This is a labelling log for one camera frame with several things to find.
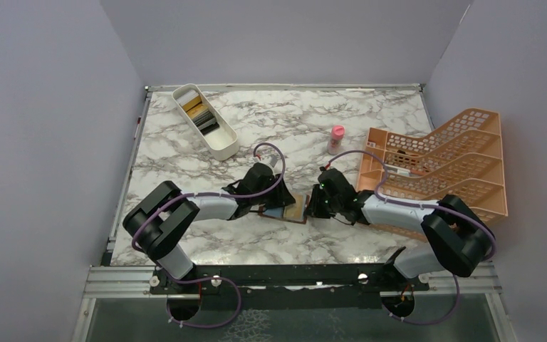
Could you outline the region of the brown leather card holder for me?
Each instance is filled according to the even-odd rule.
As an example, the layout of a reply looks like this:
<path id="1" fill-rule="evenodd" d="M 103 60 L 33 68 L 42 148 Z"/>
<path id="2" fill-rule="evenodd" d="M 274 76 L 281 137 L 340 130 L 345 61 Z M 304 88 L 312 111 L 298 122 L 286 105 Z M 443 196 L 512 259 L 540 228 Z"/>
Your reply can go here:
<path id="1" fill-rule="evenodd" d="M 268 219 L 276 219 L 279 221 L 306 224 L 306 208 L 308 206 L 310 196 L 307 194 L 292 193 L 295 199 L 294 204 L 286 207 L 277 207 L 265 209 L 264 206 L 259 208 L 258 216 Z"/>

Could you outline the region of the yellow gold credit card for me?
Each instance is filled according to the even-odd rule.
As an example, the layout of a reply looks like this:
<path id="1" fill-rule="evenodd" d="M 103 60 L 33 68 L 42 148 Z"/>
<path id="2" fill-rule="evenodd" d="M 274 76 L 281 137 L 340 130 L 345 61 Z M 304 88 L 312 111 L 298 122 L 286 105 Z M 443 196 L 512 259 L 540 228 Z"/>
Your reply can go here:
<path id="1" fill-rule="evenodd" d="M 283 218 L 292 222 L 302 222 L 305 219 L 304 210 L 302 206 L 288 206 L 283 212 Z"/>

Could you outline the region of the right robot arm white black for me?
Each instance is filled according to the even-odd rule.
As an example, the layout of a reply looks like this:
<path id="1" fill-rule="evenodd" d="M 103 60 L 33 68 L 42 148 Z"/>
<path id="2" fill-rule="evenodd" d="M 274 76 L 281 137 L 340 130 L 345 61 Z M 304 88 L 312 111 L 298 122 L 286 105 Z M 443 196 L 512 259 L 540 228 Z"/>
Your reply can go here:
<path id="1" fill-rule="evenodd" d="M 426 237 L 426 244 L 399 249 L 386 261 L 382 280 L 390 289 L 399 290 L 410 279 L 435 271 L 469 277 L 496 251 L 491 230 L 456 195 L 439 201 L 400 200 L 376 190 L 357 191 L 334 168 L 322 168 L 313 190 L 312 217 L 339 214 L 350 224 L 399 227 Z"/>

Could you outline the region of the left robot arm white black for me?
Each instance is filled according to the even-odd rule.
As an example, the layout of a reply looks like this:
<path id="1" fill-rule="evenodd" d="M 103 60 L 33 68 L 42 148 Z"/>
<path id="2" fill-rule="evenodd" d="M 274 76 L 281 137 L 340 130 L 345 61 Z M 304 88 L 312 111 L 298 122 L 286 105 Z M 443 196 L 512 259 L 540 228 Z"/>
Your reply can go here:
<path id="1" fill-rule="evenodd" d="M 282 174 L 257 162 L 244 178 L 220 192 L 183 194 L 170 180 L 160 183 L 123 220 L 132 246 L 168 273 L 168 282 L 184 293 L 195 283 L 195 263 L 185 254 L 179 241 L 193 222 L 218 219 L 235 220 L 256 206 L 278 209 L 295 204 Z"/>

